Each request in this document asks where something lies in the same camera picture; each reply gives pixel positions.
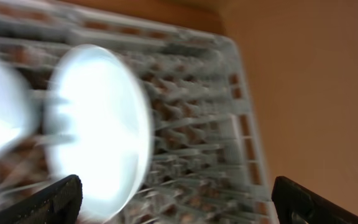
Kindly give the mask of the light blue food bowl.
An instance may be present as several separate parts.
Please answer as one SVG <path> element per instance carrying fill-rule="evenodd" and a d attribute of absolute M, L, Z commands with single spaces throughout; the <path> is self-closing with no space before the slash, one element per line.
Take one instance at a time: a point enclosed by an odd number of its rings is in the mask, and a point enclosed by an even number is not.
<path fill-rule="evenodd" d="M 0 60 L 0 157 L 37 129 L 29 82 Z"/>

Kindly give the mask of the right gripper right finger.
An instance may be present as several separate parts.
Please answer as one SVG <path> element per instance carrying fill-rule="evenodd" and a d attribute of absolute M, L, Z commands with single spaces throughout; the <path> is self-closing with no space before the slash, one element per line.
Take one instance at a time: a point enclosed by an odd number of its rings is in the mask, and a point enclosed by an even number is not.
<path fill-rule="evenodd" d="M 275 178 L 272 190 L 280 224 L 358 224 L 358 216 L 285 176 Z"/>

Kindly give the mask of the light blue plate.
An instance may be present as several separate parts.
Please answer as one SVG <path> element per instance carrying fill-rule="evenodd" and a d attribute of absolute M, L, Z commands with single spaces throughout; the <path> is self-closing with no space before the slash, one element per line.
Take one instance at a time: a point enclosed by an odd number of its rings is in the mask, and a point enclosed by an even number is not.
<path fill-rule="evenodd" d="M 70 49 L 48 84 L 44 124 L 51 177 L 77 175 L 80 215 L 112 219 L 142 185 L 152 157 L 150 102 L 135 73 L 102 47 Z"/>

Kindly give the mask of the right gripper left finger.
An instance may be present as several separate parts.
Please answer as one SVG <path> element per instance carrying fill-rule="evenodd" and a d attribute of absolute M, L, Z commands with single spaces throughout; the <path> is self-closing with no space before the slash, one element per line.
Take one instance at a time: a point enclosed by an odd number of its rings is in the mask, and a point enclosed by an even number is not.
<path fill-rule="evenodd" d="M 0 224 L 75 224 L 83 200 L 82 183 L 69 175 L 0 211 Z"/>

